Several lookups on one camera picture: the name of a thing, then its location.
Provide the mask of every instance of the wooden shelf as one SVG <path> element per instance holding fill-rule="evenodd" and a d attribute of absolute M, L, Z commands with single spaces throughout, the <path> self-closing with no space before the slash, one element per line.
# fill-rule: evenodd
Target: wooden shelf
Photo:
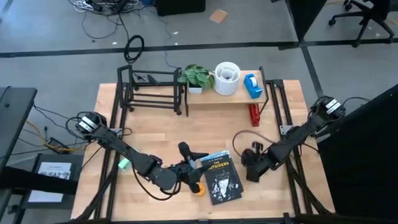
<path fill-rule="evenodd" d="M 262 77 L 260 70 L 253 71 L 241 71 L 241 78 L 239 79 L 238 90 L 230 95 L 223 96 L 218 94 L 215 90 L 203 91 L 201 94 L 190 94 L 188 96 L 189 105 L 204 105 L 204 104 L 223 104 L 223 103 L 263 103 L 266 100 L 264 93 L 259 98 L 252 99 L 246 87 L 244 86 L 243 80 L 247 74 L 253 73 L 259 86 L 264 89 L 262 84 Z"/>

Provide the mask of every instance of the white paper sign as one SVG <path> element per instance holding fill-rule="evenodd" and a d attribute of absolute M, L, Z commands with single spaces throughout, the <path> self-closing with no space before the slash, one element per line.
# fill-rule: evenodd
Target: white paper sign
<path fill-rule="evenodd" d="M 68 180 L 71 165 L 69 162 L 42 162 L 38 174 Z M 28 202 L 62 202 L 62 197 L 63 194 L 60 193 L 33 190 L 30 193 Z"/>

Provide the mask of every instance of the book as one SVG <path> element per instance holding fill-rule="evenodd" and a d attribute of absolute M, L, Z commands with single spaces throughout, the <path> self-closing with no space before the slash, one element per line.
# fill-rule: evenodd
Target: book
<path fill-rule="evenodd" d="M 229 150 L 224 150 L 224 151 L 221 151 L 221 152 L 216 152 L 214 154 L 210 154 L 208 156 L 202 157 L 202 158 L 200 158 L 200 161 L 202 162 L 202 161 L 206 161 L 208 159 L 214 159 L 214 158 L 217 158 L 217 157 L 220 157 L 220 156 L 225 156 L 225 155 L 228 155 L 229 158 L 231 158 L 231 155 L 229 154 Z M 238 172 L 236 171 L 236 168 L 235 168 L 235 165 L 234 165 L 234 162 L 232 161 L 232 159 L 231 159 L 231 165 L 232 165 L 232 167 L 234 169 L 234 173 L 235 173 L 236 177 L 238 178 L 239 191 L 242 193 L 243 192 L 243 185 L 242 185 L 241 179 L 239 178 Z"/>
<path fill-rule="evenodd" d="M 228 154 L 201 163 L 210 166 L 205 172 L 205 179 L 213 205 L 242 197 L 240 180 Z"/>

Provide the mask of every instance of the potted plant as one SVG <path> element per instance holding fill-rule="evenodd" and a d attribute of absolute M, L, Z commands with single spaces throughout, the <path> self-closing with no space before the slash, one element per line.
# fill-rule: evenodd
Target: potted plant
<path fill-rule="evenodd" d="M 211 72 L 199 65 L 188 65 L 178 81 L 182 84 L 188 83 L 188 91 L 191 94 L 200 94 L 202 90 L 212 89 L 215 82 Z"/>

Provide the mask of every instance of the green block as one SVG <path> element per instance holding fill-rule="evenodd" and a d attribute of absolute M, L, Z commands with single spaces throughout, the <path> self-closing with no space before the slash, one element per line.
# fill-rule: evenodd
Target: green block
<path fill-rule="evenodd" d="M 124 158 L 124 159 L 118 164 L 118 166 L 119 166 L 119 168 L 120 168 L 121 170 L 126 171 L 127 168 L 128 168 L 128 165 L 130 165 L 130 164 L 131 164 L 130 161 L 129 161 L 128 159 Z"/>

